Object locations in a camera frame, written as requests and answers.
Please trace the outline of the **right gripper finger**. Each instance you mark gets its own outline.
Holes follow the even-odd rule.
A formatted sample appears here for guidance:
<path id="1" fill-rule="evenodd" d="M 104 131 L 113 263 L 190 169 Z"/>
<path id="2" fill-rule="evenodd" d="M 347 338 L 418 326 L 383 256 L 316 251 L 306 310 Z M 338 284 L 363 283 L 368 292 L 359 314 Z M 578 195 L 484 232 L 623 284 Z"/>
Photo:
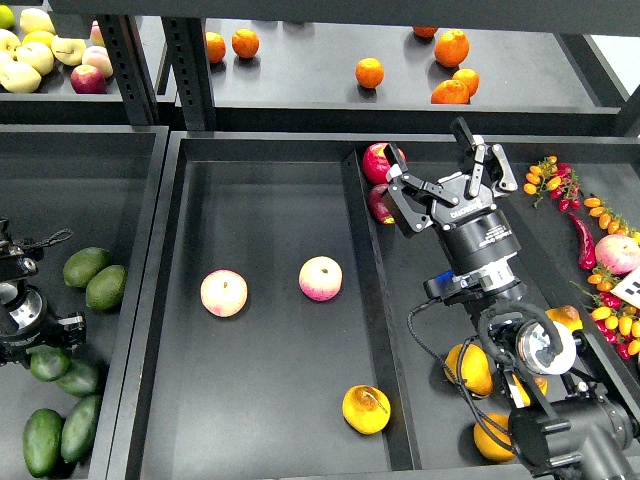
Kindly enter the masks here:
<path id="1" fill-rule="evenodd" d="M 478 196 L 484 174 L 490 180 L 494 196 L 506 196 L 518 189 L 518 184 L 500 144 L 488 145 L 482 136 L 474 135 L 462 117 L 450 124 L 458 146 L 464 153 L 463 172 L 469 176 L 465 187 L 466 196 Z"/>
<path id="2" fill-rule="evenodd" d="M 383 203 L 405 237 L 412 237 L 433 225 L 434 220 L 427 207 L 431 201 L 445 207 L 459 205 L 458 195 L 439 184 L 421 180 L 411 174 L 395 143 L 389 142 L 383 153 L 389 163 Z"/>

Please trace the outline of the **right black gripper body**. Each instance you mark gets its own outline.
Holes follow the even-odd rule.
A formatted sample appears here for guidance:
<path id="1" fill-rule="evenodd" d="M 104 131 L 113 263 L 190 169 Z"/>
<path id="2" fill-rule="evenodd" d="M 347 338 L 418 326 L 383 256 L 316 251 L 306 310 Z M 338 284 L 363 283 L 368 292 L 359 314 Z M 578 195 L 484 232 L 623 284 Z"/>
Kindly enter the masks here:
<path id="1" fill-rule="evenodd" d="M 478 195 L 469 197 L 469 180 L 469 175 L 460 172 L 440 179 L 437 185 L 459 203 L 450 206 L 434 200 L 430 212 L 439 242 L 457 275 L 513 257 L 520 250 L 504 213 L 495 204 L 493 191 L 481 184 Z"/>

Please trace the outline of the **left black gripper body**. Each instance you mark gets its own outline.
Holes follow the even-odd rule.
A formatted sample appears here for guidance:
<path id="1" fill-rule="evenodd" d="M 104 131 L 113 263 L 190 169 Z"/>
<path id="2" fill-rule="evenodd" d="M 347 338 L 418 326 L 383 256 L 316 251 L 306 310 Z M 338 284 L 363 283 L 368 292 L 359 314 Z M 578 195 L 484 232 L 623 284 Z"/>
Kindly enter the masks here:
<path id="1" fill-rule="evenodd" d="M 71 350 L 85 343 L 85 316 L 74 312 L 68 317 L 45 314 L 16 333 L 1 334 L 1 365 L 28 366 L 30 352 L 41 345 Z"/>

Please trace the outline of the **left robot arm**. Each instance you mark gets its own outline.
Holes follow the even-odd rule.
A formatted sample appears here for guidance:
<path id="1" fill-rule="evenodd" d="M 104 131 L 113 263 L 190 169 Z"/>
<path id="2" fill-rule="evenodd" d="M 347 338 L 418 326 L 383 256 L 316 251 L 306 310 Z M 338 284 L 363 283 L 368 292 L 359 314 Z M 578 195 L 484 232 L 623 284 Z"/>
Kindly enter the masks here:
<path id="1" fill-rule="evenodd" d="M 71 238 L 62 229 L 35 241 L 15 240 L 9 220 L 1 219 L 1 364 L 28 366 L 30 352 L 47 345 L 71 350 L 86 342 L 86 320 L 81 312 L 57 315 L 46 297 L 29 280 L 38 274 L 44 249 Z"/>

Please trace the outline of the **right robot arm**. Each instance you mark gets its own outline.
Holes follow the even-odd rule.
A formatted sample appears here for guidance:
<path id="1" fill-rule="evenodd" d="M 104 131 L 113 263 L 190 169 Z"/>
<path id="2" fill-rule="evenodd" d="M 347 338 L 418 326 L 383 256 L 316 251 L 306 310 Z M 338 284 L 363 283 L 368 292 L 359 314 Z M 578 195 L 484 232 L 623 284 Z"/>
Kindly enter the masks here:
<path id="1" fill-rule="evenodd" d="M 517 189 L 505 151 L 462 118 L 451 129 L 463 167 L 433 182 L 414 176 L 395 144 L 385 147 L 383 202 L 404 235 L 435 230 L 450 267 L 426 281 L 427 304 L 462 305 L 500 376 L 507 424 L 481 411 L 474 418 L 535 478 L 634 478 L 625 452 L 639 437 L 638 404 L 592 334 L 570 331 L 525 301 L 510 266 L 520 245 L 496 203 Z"/>

